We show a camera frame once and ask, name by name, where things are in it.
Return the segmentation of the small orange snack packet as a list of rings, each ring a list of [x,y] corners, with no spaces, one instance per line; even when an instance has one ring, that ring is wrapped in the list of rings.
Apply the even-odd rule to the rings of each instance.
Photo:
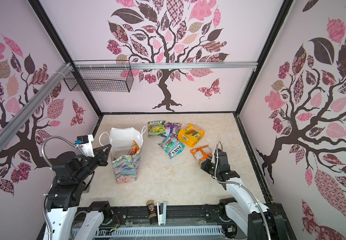
[[[213,153],[209,145],[194,148],[191,150],[191,154],[195,157],[199,165],[201,165],[205,160],[212,160],[213,158]]]

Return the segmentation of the floral paper bag white inside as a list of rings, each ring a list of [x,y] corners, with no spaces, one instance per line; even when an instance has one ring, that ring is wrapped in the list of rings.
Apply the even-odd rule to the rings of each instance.
[[[99,136],[101,146],[111,144],[110,159],[114,171],[114,177],[118,185],[135,182],[141,160],[143,146],[143,134],[147,127],[141,131],[135,128],[118,129],[111,128],[109,132],[103,132]],[[136,141],[140,150],[134,156],[129,156],[128,152]]]

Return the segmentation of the yellow snack pack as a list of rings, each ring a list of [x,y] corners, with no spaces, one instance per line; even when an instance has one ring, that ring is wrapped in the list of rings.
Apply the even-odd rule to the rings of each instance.
[[[193,148],[204,137],[205,132],[199,127],[188,124],[185,129],[180,130],[178,140],[190,148]]]

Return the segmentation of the teal Fox's candy bag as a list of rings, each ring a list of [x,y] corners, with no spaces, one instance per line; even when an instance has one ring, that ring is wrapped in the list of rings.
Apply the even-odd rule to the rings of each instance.
[[[175,134],[169,134],[159,146],[168,154],[170,159],[180,154],[185,148],[185,145],[179,141]]]

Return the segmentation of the Fox's fruits oval candy bag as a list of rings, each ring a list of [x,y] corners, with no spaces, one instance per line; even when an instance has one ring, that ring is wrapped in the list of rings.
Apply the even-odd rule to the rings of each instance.
[[[134,142],[133,142],[133,145],[132,145],[132,147],[131,147],[131,149],[130,149],[129,152],[128,152],[128,155],[129,155],[129,156],[134,156],[134,155],[136,155],[136,153],[138,152],[138,150],[139,150],[139,146],[138,146],[138,144],[134,141]]]

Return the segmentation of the orange corn chips bag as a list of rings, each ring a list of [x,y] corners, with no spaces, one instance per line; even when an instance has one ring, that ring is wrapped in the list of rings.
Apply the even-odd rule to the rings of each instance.
[[[132,146],[132,156],[133,155],[136,155],[137,154],[137,152],[140,150],[140,147],[139,147],[139,145],[137,144],[137,142],[136,141],[133,141],[133,146]]]

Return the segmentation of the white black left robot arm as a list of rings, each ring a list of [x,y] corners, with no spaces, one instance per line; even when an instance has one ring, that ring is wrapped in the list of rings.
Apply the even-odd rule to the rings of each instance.
[[[105,167],[111,145],[93,149],[94,156],[86,157],[69,151],[59,155],[52,166],[55,177],[43,204],[45,240],[67,240],[77,215],[81,195],[87,188],[85,180],[98,167]]]

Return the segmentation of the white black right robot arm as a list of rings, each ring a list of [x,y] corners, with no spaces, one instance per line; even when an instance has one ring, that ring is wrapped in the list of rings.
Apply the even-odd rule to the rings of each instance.
[[[284,218],[275,208],[259,201],[231,170],[226,152],[216,149],[212,159],[202,161],[201,169],[210,174],[234,198],[221,200],[222,220],[232,220],[248,240],[287,240]]]

